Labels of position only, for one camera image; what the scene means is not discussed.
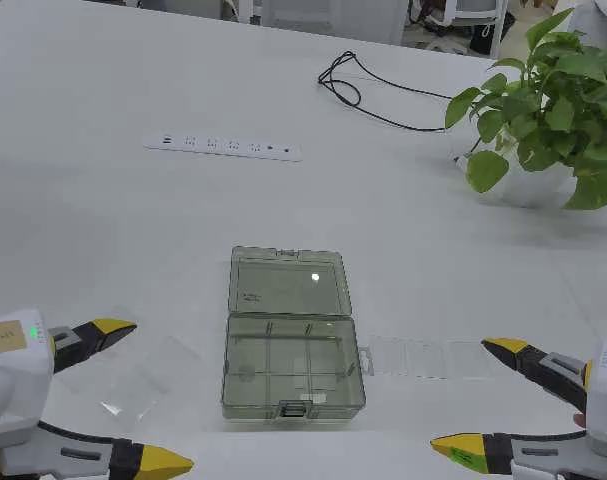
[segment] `white plant pot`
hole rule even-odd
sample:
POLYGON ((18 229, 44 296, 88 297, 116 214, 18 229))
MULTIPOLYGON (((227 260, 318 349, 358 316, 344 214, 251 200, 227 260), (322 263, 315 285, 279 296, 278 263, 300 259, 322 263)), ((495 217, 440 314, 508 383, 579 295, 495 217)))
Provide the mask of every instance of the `white plant pot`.
MULTIPOLYGON (((505 176, 483 195, 517 207, 562 207, 572 196, 573 189, 569 188, 572 170, 561 163, 555 163, 542 172, 523 170, 519 163, 516 139, 506 132, 501 134, 508 140, 508 146, 497 153, 508 161, 510 168, 505 176)), ((475 151, 479 150, 494 150, 494 145, 481 144, 475 151)), ((462 155, 456 162, 464 172, 467 171, 467 160, 468 157, 462 155)))

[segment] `black cable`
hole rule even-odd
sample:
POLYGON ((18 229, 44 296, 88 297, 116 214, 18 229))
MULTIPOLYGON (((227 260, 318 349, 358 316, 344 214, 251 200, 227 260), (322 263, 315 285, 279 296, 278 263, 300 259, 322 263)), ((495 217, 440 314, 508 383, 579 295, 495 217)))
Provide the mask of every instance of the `black cable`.
POLYGON ((390 125, 394 125, 395 127, 404 128, 406 130, 412 130, 414 132, 442 132, 442 131, 445 130, 444 127, 440 127, 440 128, 420 128, 420 127, 412 127, 410 125, 404 125, 402 123, 395 122, 394 120, 390 120, 389 118, 382 117, 381 115, 369 112, 369 111, 365 110, 364 108, 361 108, 360 105, 361 105, 362 96, 361 96, 361 92, 359 91, 359 89, 356 88, 353 84, 351 84, 349 82, 346 82, 345 80, 336 80, 333 77, 334 70, 336 70, 338 67, 340 67, 344 63, 349 62, 350 60, 354 60, 356 62, 356 64, 359 67, 361 67, 361 69, 365 73, 367 73, 368 75, 370 75, 371 77, 376 78, 380 82, 383 82, 383 83, 385 83, 387 85, 390 85, 392 87, 400 88, 401 90, 405 90, 407 92, 420 93, 422 95, 430 95, 430 96, 433 96, 433 97, 444 98, 446 100, 450 100, 452 98, 452 97, 448 97, 447 95, 441 95, 440 93, 434 93, 434 92, 428 92, 426 90, 419 90, 419 89, 416 89, 416 88, 410 88, 410 87, 406 87, 404 85, 399 85, 398 83, 390 82, 389 80, 385 80, 384 78, 381 78, 378 75, 370 72, 365 67, 365 65, 363 65, 359 61, 358 58, 356 58, 356 54, 353 53, 353 52, 350 52, 350 51, 343 52, 341 55, 339 55, 332 62, 332 64, 323 73, 321 73, 319 75, 318 80, 317 80, 318 83, 319 83, 319 85, 323 85, 325 88, 327 88, 330 92, 332 92, 334 95, 336 95, 336 98, 338 98, 344 104, 346 104, 346 105, 354 108, 355 110, 358 110, 361 113, 369 115, 370 117, 374 117, 377 120, 381 120, 381 121, 383 121, 385 123, 388 123, 390 125), (336 88, 335 88, 336 84, 345 85, 346 87, 351 88, 352 91, 356 94, 356 101, 355 102, 351 102, 344 95, 342 95, 339 92, 337 92, 336 88))

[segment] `power strip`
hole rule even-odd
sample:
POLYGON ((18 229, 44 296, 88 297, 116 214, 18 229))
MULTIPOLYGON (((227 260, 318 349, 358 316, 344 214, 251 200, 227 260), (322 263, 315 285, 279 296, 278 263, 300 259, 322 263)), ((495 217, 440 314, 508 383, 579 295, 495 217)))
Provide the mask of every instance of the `power strip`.
POLYGON ((150 137, 144 145, 146 148, 156 150, 267 158, 285 162, 300 162, 302 160, 301 149, 295 145, 222 138, 215 135, 163 133, 150 137))

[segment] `plastic box lid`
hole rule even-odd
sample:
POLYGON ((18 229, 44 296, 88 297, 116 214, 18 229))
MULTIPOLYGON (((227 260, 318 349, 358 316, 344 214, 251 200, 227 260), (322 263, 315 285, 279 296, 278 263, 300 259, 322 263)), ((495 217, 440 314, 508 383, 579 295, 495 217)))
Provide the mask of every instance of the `plastic box lid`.
POLYGON ((349 317, 352 305, 341 255, 235 247, 228 309, 231 313, 349 317))

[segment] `table surface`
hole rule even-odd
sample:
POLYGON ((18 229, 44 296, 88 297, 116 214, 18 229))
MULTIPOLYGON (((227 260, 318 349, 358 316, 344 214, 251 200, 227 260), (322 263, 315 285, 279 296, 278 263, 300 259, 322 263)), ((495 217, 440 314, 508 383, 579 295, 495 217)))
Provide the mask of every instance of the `table surface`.
MULTIPOLYGON (((347 49, 385 77, 446 94, 479 84, 489 65, 93 3, 1 2, 0 314, 35 306, 50 326, 115 312, 141 323, 111 356, 53 382, 46 421, 175 449, 197 459, 187 477, 199 479, 471 479, 428 440, 573 431, 568 406, 511 375, 366 377, 368 405, 346 426, 223 421, 235 245, 339 251, 363 345, 514 336, 586 358, 607 336, 607 208, 479 199, 451 162, 475 139, 469 125, 394 129, 315 84, 347 49), (295 142, 304 159, 144 149, 163 129, 295 142), (193 362, 126 428, 100 402, 145 397, 133 372, 170 352, 168 337, 193 362)), ((369 108, 441 124, 444 102, 347 75, 369 108)))

